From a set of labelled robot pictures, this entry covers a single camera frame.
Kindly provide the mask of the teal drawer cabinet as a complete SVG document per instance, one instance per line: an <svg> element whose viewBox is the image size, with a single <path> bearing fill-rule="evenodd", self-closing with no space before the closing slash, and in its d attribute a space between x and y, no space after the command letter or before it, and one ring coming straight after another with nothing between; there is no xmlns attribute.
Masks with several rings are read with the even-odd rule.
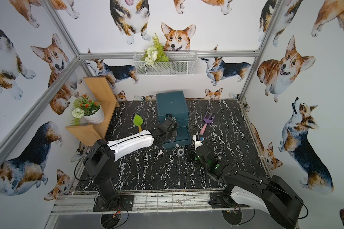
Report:
<svg viewBox="0 0 344 229"><path fill-rule="evenodd" d="M174 119L178 127L173 133L174 141L167 140L163 143L165 149L178 148L191 144L188 130L189 110L183 91L159 93L156 95L158 118L162 124L167 117Z"/></svg>

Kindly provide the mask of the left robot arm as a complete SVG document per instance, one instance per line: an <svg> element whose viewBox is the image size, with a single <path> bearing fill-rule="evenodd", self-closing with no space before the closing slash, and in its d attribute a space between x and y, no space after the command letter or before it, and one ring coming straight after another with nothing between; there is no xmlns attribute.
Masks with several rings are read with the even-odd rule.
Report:
<svg viewBox="0 0 344 229"><path fill-rule="evenodd" d="M126 155L142 148L161 145L173 139L177 134L178 123L167 116L163 123L139 131L134 135L114 140L100 139L83 158L83 165L90 176L90 181L96 185L99 196L95 207L115 209L122 206L118 192L111 179L111 169L114 164Z"/></svg>

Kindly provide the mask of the clear tape roll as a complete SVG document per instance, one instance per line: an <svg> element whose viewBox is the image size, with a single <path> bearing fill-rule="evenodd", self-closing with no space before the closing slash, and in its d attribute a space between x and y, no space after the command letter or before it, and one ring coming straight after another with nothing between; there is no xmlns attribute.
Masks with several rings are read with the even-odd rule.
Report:
<svg viewBox="0 0 344 229"><path fill-rule="evenodd" d="M179 148L179 149L177 150L177 155L178 155L178 156L184 156L184 155L185 155L184 149Z"/></svg>

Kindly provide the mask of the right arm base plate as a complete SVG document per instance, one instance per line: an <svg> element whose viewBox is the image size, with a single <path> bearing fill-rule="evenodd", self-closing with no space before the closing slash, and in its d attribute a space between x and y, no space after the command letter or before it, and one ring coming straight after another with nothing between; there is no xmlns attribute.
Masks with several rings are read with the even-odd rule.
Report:
<svg viewBox="0 0 344 229"><path fill-rule="evenodd" d="M210 200L208 201L208 204L213 209L248 207L248 205L236 203L231 196L223 192L211 192L209 196Z"/></svg>

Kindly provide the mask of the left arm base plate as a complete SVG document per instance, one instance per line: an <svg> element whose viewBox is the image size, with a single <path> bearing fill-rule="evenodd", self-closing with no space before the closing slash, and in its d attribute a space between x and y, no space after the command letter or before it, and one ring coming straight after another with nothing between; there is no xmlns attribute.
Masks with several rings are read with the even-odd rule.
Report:
<svg viewBox="0 0 344 229"><path fill-rule="evenodd" d="M93 212L106 211L131 211L134 203L134 195L121 195L116 199L106 202L101 196L97 196L93 207Z"/></svg>

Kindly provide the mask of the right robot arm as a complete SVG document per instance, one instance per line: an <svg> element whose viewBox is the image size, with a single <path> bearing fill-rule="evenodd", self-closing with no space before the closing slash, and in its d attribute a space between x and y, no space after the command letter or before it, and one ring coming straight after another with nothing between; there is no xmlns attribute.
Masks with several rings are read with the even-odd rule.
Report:
<svg viewBox="0 0 344 229"><path fill-rule="evenodd" d="M304 207L303 200L279 176L260 177L241 171L231 163L218 160L207 146L191 147L187 159L195 162L213 181L225 184L213 193L212 208L250 206L269 214L279 225L294 229Z"/></svg>

